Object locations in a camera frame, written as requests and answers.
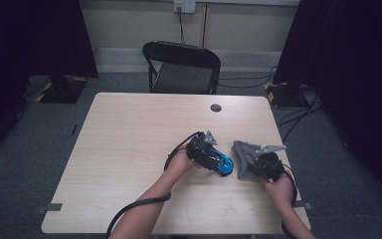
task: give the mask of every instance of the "chair backrest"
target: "chair backrest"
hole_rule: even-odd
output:
[[[145,44],[142,48],[142,53],[150,66],[152,66],[150,60],[153,60],[218,70],[220,70],[221,67],[220,60],[216,54],[208,49],[197,46],[154,41]]]

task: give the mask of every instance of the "person's arm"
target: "person's arm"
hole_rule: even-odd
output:
[[[283,173],[275,182],[262,179],[262,184],[269,198],[275,203],[287,231],[298,239],[315,238],[291,205],[292,182],[287,175]]]
[[[181,176],[197,165],[188,159],[185,148],[180,149],[159,179],[137,200],[166,196]],[[150,203],[128,210],[119,219],[109,238],[147,239],[156,224],[163,205],[163,202]]]

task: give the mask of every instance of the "electrical cord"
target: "electrical cord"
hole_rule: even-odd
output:
[[[312,106],[314,105],[315,103],[315,100],[317,99],[318,97],[318,94],[315,94],[315,97],[314,99],[312,100],[311,104],[309,105],[309,107],[306,109],[306,111],[299,117],[297,118],[294,118],[294,119],[290,119],[290,120],[287,120],[286,122],[282,122],[280,124],[278,124],[278,127],[281,126],[281,125],[284,125],[285,123],[287,122],[290,122],[291,120],[296,120],[296,122],[293,124],[293,126],[290,128],[290,130],[287,131],[287,133],[285,134],[284,138],[282,139],[282,142],[285,142],[287,140],[287,137],[289,136],[290,132],[296,127],[296,125],[300,122],[300,120],[302,120],[302,118],[308,116],[309,114],[313,113],[313,112],[316,112],[318,111],[318,109],[316,109],[315,111],[313,112],[310,112],[309,110],[311,110]]]
[[[182,8],[176,7],[179,17],[179,25],[181,26],[181,43],[185,45],[184,30],[182,29]]]
[[[189,135],[187,138],[185,138],[181,143],[179,143],[170,154],[168,154],[168,157],[166,159],[166,162],[163,167],[163,171],[166,171],[167,167],[169,166],[170,161],[172,160],[173,156],[178,152],[178,150],[181,148],[181,146],[188,141],[191,137],[197,135],[199,132],[194,132],[193,134]],[[139,201],[135,201],[132,203],[129,203],[128,205],[124,206],[122,209],[120,209],[119,212],[116,213],[116,215],[113,217],[113,219],[110,221],[109,226],[107,227],[107,231],[105,234],[105,238],[109,238],[111,231],[113,229],[114,224],[116,221],[122,216],[123,213],[128,211],[129,209],[132,209],[137,206],[145,205],[145,204],[150,204],[150,203],[157,203],[157,202],[164,202],[168,201],[171,197],[171,193],[169,192],[166,196],[163,197],[152,197],[152,198],[145,198]]]
[[[30,97],[31,95],[33,95],[34,93],[36,93],[39,89],[42,89],[42,88],[46,85],[46,83],[48,82],[48,80],[49,80],[49,76],[48,76],[48,78],[46,79],[46,81],[45,81],[45,82],[44,82],[38,89],[34,90],[34,91],[31,92],[31,93],[26,93],[26,95],[24,95],[23,98]]]
[[[226,88],[254,88],[254,87],[259,87],[262,84],[265,84],[266,82],[268,82],[272,78],[272,76],[275,75],[275,73],[273,73],[273,69],[277,68],[277,67],[278,66],[271,67],[270,74],[268,76],[264,76],[264,77],[256,77],[256,78],[253,78],[253,77],[247,77],[247,78],[220,78],[219,79],[219,81],[228,81],[228,80],[254,80],[254,79],[268,78],[266,81],[262,82],[261,84],[256,84],[256,85],[253,85],[253,86],[246,86],[246,87],[234,87],[234,86],[227,86],[227,85],[221,85],[221,84],[219,84],[218,86],[226,87]]]

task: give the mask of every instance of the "gray carpet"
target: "gray carpet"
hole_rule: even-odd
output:
[[[269,73],[222,73],[221,78],[257,78]],[[31,79],[27,92],[46,77]],[[222,80],[242,87],[262,79]],[[0,142],[0,238],[102,238],[101,235],[47,235],[41,231],[39,206],[52,200],[89,107],[99,92],[145,93],[146,73],[101,73],[90,80],[76,105],[38,104],[27,98],[24,113]],[[263,87],[227,88],[218,95],[265,96]],[[309,101],[314,91],[306,92]],[[320,106],[317,100],[314,109]],[[298,116],[295,110],[273,109],[277,121]],[[280,127],[285,136],[292,123]],[[375,177],[345,147],[343,134],[324,110],[303,118],[285,145],[299,191],[318,238],[382,238],[382,189]],[[281,235],[258,238],[286,238]]]

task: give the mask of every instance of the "wooden table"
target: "wooden table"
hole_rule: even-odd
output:
[[[220,112],[211,105],[220,105]],[[163,171],[167,154],[196,131],[209,130],[215,147],[232,157],[220,177],[193,169],[175,185],[155,235],[276,234],[281,219],[258,182],[237,178],[234,140],[282,145],[267,99],[100,93],[95,96],[52,203],[45,233],[104,233],[112,217],[136,200]],[[284,150],[278,155],[288,165]],[[309,228],[303,207],[296,212]]]

